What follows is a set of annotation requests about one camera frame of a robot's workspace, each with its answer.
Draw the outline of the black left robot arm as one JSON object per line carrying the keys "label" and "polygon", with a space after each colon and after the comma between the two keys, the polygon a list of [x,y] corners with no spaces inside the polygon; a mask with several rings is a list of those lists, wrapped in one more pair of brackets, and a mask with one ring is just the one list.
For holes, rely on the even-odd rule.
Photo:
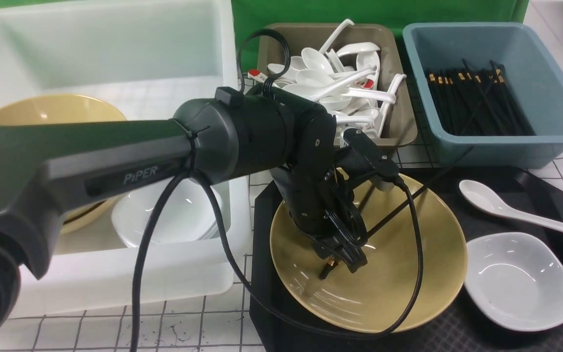
{"label": "black left robot arm", "polygon": [[212,185],[271,170],[297,227],[321,258],[351,272],[366,265],[369,233],[352,190],[398,167],[364,133],[336,124],[322,105],[257,85],[219,87],[166,120],[0,126],[0,326],[17,301],[20,266],[49,268],[65,214],[165,179]]}

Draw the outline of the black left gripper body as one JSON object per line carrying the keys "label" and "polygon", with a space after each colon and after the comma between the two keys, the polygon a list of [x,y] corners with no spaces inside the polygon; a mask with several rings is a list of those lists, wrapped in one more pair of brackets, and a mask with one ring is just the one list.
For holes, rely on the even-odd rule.
{"label": "black left gripper body", "polygon": [[288,165],[272,175],[295,225],[312,243],[335,239],[362,249],[365,244],[355,241],[362,241],[366,225],[362,219],[353,225],[346,206],[362,183],[396,183],[399,169],[362,130],[344,130],[343,140],[346,146],[337,149],[332,132],[305,132]]}

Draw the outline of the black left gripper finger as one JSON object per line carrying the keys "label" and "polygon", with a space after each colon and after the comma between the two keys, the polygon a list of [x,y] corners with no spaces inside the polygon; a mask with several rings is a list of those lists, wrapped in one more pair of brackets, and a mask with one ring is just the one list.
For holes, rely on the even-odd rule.
{"label": "black left gripper finger", "polygon": [[347,265],[351,273],[357,272],[368,263],[366,254],[360,247],[349,242],[337,242],[335,239],[324,239],[313,242],[313,249],[320,259],[326,259],[320,274],[330,274],[341,262]]}

